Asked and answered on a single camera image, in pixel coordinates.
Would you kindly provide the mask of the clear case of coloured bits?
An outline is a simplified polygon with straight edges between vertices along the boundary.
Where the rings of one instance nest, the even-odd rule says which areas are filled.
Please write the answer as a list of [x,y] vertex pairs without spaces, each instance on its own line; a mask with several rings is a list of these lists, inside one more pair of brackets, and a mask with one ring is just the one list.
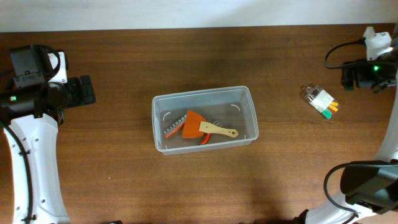
[[332,119],[339,110],[339,102],[318,85],[309,85],[302,90],[304,100],[326,119]]

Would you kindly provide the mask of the orange socket bit rail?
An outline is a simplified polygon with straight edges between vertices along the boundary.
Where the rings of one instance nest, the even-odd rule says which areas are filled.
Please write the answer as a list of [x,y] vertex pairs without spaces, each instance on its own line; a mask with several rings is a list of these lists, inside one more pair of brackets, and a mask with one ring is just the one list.
[[164,136],[166,138],[171,137],[173,134],[175,134],[179,129],[183,127],[185,124],[185,120],[187,118],[187,115],[183,115],[181,118],[179,118],[176,122],[171,124],[165,131],[164,131]]

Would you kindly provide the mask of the orange scraper with wooden handle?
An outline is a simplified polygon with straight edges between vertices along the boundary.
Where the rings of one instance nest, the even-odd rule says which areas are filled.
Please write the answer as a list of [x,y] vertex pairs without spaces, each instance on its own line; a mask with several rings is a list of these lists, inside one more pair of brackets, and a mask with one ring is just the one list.
[[198,113],[189,110],[183,125],[182,137],[184,139],[195,139],[202,137],[204,134],[221,134],[236,138],[239,133],[236,129],[221,128],[209,123]]

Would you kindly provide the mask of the clear plastic container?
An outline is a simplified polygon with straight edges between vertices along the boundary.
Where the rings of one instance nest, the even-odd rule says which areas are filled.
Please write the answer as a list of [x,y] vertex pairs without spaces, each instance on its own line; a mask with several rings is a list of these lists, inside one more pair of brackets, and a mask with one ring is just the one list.
[[[221,128],[236,129],[238,136],[231,138],[211,134],[210,140],[200,145],[205,135],[195,139],[184,139],[182,127],[166,138],[164,131],[189,110],[198,113],[209,123],[219,121]],[[259,137],[254,103],[246,86],[156,96],[152,100],[152,128],[155,147],[165,156],[246,146]]]

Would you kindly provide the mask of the orange handled pliers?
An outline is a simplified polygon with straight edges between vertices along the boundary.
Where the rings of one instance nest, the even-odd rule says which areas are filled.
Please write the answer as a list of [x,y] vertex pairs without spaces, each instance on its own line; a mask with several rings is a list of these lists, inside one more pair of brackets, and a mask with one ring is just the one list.
[[[220,122],[219,122],[219,121],[214,121],[213,124],[214,124],[215,126],[219,126],[219,125],[220,125]],[[206,144],[206,143],[210,140],[210,136],[211,136],[210,133],[206,134],[204,140],[202,140],[202,142],[200,143],[200,145]]]

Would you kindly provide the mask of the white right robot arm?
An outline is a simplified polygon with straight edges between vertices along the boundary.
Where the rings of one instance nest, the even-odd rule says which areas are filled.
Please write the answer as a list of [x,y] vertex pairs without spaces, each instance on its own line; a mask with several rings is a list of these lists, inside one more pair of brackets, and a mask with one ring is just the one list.
[[[345,90],[369,87],[374,93],[397,86],[397,35],[367,27],[362,38],[366,58],[345,62],[341,84]],[[382,145],[372,161],[353,161],[332,168],[325,176],[327,201],[304,210],[294,223],[356,223],[362,218],[397,211],[397,106],[392,109]]]

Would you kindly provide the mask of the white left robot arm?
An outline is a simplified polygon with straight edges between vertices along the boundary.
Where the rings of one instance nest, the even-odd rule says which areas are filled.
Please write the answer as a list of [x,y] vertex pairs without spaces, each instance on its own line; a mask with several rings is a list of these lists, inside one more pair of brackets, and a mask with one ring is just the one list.
[[65,109],[95,101],[88,75],[1,93],[1,127],[12,162],[13,223],[70,222],[58,176],[58,126]]

